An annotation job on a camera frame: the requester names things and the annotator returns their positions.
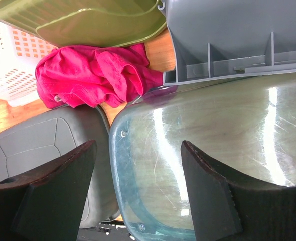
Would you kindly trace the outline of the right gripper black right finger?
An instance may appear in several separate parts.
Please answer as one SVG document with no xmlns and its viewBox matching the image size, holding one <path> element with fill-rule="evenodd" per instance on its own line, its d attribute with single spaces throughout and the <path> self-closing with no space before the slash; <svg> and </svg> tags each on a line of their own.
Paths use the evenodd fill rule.
<svg viewBox="0 0 296 241">
<path fill-rule="evenodd" d="M 296 186 L 251 177 L 189 141 L 181 158 L 196 240 L 296 240 Z"/>
</svg>

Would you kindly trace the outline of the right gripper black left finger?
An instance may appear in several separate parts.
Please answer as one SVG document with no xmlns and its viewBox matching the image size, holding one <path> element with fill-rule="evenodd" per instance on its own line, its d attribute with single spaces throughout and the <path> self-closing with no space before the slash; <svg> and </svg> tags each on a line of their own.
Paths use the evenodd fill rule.
<svg viewBox="0 0 296 241">
<path fill-rule="evenodd" d="M 77 240 L 97 145 L 0 182 L 0 240 Z"/>
</svg>

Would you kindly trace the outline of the dark grey tray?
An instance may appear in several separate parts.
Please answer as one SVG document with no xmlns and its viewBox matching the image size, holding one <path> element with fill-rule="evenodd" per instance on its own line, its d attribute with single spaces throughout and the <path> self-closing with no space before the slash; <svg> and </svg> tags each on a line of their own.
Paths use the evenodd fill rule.
<svg viewBox="0 0 296 241">
<path fill-rule="evenodd" d="M 0 181 L 60 157 L 87 140 L 97 154 L 80 228 L 115 220 L 119 207 L 109 157 L 110 124 L 101 107 L 55 108 L 0 132 Z"/>
</svg>

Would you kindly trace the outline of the clear plastic container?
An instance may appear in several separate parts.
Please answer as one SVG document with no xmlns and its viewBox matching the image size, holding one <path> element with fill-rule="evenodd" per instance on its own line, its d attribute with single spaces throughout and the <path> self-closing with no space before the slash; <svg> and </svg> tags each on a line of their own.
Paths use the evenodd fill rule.
<svg viewBox="0 0 296 241">
<path fill-rule="evenodd" d="M 161 87 L 115 118 L 114 187 L 135 240 L 196 240 L 183 141 L 251 177 L 296 186 L 296 73 Z"/>
</svg>

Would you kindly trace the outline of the white perforated basket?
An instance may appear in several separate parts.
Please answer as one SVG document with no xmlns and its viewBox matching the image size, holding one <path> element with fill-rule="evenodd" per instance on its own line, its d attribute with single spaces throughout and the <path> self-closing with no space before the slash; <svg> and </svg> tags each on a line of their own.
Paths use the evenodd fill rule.
<svg viewBox="0 0 296 241">
<path fill-rule="evenodd" d="M 0 22 L 0 100 L 12 107 L 38 100 L 35 68 L 55 48 Z"/>
</svg>

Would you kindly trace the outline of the large grey plastic bin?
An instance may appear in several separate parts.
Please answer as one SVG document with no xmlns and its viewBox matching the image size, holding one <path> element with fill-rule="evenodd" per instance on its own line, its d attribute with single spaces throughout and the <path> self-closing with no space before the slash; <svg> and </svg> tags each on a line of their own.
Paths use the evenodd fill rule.
<svg viewBox="0 0 296 241">
<path fill-rule="evenodd" d="M 162 1 L 175 52 L 164 85 L 296 72 L 296 1 Z"/>
</svg>

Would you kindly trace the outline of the green plastic basin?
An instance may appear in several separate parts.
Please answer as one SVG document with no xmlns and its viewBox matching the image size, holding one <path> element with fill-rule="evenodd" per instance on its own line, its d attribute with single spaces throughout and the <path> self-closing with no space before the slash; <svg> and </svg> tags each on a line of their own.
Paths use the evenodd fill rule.
<svg viewBox="0 0 296 241">
<path fill-rule="evenodd" d="M 0 1 L 0 21 L 55 46 L 120 47 L 167 26 L 161 1 Z"/>
</svg>

